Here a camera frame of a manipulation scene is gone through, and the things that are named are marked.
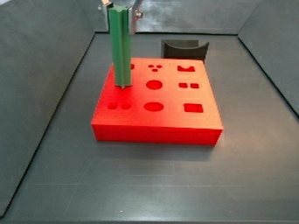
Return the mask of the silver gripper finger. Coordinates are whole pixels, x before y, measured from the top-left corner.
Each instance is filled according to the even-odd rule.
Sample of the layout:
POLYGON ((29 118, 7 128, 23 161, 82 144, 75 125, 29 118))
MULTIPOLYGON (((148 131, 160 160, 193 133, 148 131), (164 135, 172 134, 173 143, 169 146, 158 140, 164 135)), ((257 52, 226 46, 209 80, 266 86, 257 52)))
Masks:
POLYGON ((106 8, 112 7, 113 3, 109 0, 100 0, 100 5, 97 7, 97 9, 100 11, 104 11, 106 8))
POLYGON ((128 32, 130 35, 136 33, 136 21, 142 17, 142 12, 138 10, 144 0, 134 0, 133 5, 128 8, 128 32))

